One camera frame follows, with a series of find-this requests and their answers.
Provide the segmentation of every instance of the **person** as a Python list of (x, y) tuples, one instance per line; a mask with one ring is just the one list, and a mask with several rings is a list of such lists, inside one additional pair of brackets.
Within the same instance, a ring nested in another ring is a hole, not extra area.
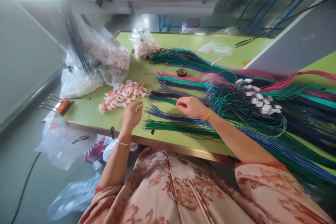
[(258, 143), (195, 97), (182, 97), (176, 106), (187, 116), (206, 120), (241, 161), (235, 165), (240, 192), (209, 162), (153, 147), (139, 154), (124, 183), (131, 133), (142, 115), (142, 102), (136, 101), (125, 109), (118, 144), (80, 224), (334, 223)]

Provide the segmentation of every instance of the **black wire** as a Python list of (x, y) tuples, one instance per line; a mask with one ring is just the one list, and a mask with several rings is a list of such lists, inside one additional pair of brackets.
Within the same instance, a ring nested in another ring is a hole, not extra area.
[(308, 10), (310, 10), (310, 9), (312, 9), (312, 8), (314, 8), (314, 7), (318, 6), (318, 5), (320, 5), (320, 4), (323, 4), (323, 3), (327, 2), (327, 1), (329, 1), (329, 0), (323, 0), (323, 1), (317, 3), (317, 4), (313, 5), (313, 6), (308, 7), (307, 9), (304, 9), (304, 10), (302, 10), (302, 11), (300, 11), (300, 12), (298, 12), (298, 13), (296, 13), (296, 14), (290, 16), (290, 17), (287, 17), (287, 18), (284, 19), (284, 20), (281, 20), (281, 21), (275, 23), (271, 28), (267, 29), (266, 31), (264, 31), (263, 33), (259, 34), (259, 35), (256, 36), (256, 37), (253, 37), (253, 38), (250, 38), (250, 39), (248, 39), (248, 40), (243, 40), (243, 41), (238, 42), (237, 44), (235, 44), (236, 48), (237, 48), (237, 47), (240, 47), (240, 46), (247, 45), (248, 43), (252, 42), (253, 40), (256, 40), (256, 39), (259, 38), (260, 36), (264, 35), (265, 33), (269, 32), (270, 30), (272, 30), (272, 28), (273, 28), (274, 26), (276, 26), (277, 24), (282, 24), (282, 23), (284, 23), (284, 22), (286, 22), (286, 21), (288, 21), (288, 20), (290, 20), (290, 19), (292, 19), (292, 18), (294, 18), (294, 17), (296, 17), (296, 16), (302, 14), (303, 12), (306, 12), (306, 11), (308, 11)]
[(14, 224), (15, 219), (16, 219), (16, 217), (17, 217), (17, 215), (18, 215), (18, 212), (19, 212), (19, 209), (20, 209), (20, 206), (21, 206), (21, 203), (22, 203), (23, 195), (24, 195), (24, 193), (25, 193), (26, 186), (27, 186), (27, 184), (28, 184), (28, 180), (29, 180), (30, 174), (32, 173), (32, 170), (33, 170), (33, 168), (34, 168), (34, 166), (35, 166), (35, 163), (36, 163), (37, 159), (39, 158), (40, 154), (41, 154), (41, 152), (39, 152), (39, 153), (37, 154), (37, 156), (36, 156), (36, 158), (35, 158), (35, 160), (34, 160), (34, 163), (33, 163), (33, 165), (32, 165), (31, 168), (30, 168), (30, 171), (29, 171), (29, 173), (28, 173), (28, 176), (27, 176), (25, 185), (24, 185), (23, 190), (22, 190), (22, 193), (21, 193), (21, 197), (20, 197), (20, 200), (19, 200), (19, 205), (17, 206), (16, 212), (15, 212), (15, 215), (14, 215), (14, 218), (13, 218), (11, 224)]

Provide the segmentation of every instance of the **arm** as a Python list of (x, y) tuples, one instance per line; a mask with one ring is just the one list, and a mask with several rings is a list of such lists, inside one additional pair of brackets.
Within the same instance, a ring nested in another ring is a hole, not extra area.
[[(140, 122), (142, 116), (142, 101), (132, 102), (124, 112), (124, 121), (118, 136), (118, 141), (131, 143), (132, 131)], [(99, 185), (102, 187), (122, 185), (125, 181), (129, 146), (116, 143), (101, 175)]]
[[(209, 110), (196, 97), (182, 97), (177, 101), (176, 106), (184, 114), (194, 118), (205, 118)], [(277, 161), (275, 157), (258, 143), (218, 116), (215, 112), (210, 112), (208, 123), (217, 131), (223, 142), (242, 162), (259, 163)]]

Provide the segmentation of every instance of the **bracelet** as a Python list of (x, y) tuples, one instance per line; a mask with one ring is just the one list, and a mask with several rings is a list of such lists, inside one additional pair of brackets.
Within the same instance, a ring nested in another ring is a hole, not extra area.
[(117, 143), (120, 144), (120, 145), (124, 145), (124, 146), (130, 146), (131, 145), (131, 144), (119, 142), (118, 139), (117, 139)]
[(208, 121), (208, 120), (209, 120), (209, 117), (210, 117), (210, 112), (211, 112), (211, 108), (209, 108), (209, 110), (208, 110), (208, 113), (207, 113), (206, 117), (204, 117), (204, 118), (202, 119), (202, 121)]

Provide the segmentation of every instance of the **wooden table edge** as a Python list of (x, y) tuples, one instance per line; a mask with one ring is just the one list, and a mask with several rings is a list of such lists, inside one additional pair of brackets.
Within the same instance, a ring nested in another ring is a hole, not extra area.
[[(105, 135), (105, 136), (111, 136), (111, 132), (109, 129), (105, 129), (105, 128), (100, 128), (100, 127), (95, 127), (95, 126), (89, 126), (89, 125), (85, 125), (85, 124), (81, 124), (78, 122), (74, 122), (74, 121), (68, 121), (65, 120), (66, 124), (70, 127), (70, 128), (74, 128), (77, 130), (83, 130), (83, 131), (88, 131), (88, 132), (92, 132), (95, 134), (100, 134), (100, 135)], [(118, 131), (114, 131), (114, 137), (118, 137), (119, 132)], [(154, 148), (159, 148), (159, 149), (164, 149), (167, 151), (172, 151), (172, 152), (177, 152), (177, 153), (181, 153), (181, 154), (185, 154), (185, 155), (189, 155), (189, 156), (194, 156), (196, 158), (202, 158), (202, 159), (206, 159), (206, 160), (210, 160), (210, 161), (215, 161), (215, 162), (219, 162), (219, 163), (226, 163), (228, 165), (233, 166), (235, 163), (237, 163), (237, 160), (233, 157), (230, 156), (226, 156), (226, 155), (222, 155), (222, 154), (218, 154), (218, 153), (213, 153), (213, 152), (208, 152), (205, 150), (199, 150), (199, 149), (193, 149), (193, 148), (188, 148), (185, 146), (181, 146), (181, 145), (176, 145), (173, 143), (165, 143), (165, 142), (161, 142), (158, 140), (154, 140), (154, 139), (150, 139), (150, 138), (145, 138), (142, 136), (135, 136), (132, 135), (132, 142), (137, 143), (137, 144), (142, 144), (142, 145), (146, 145), (146, 146), (151, 146)]]

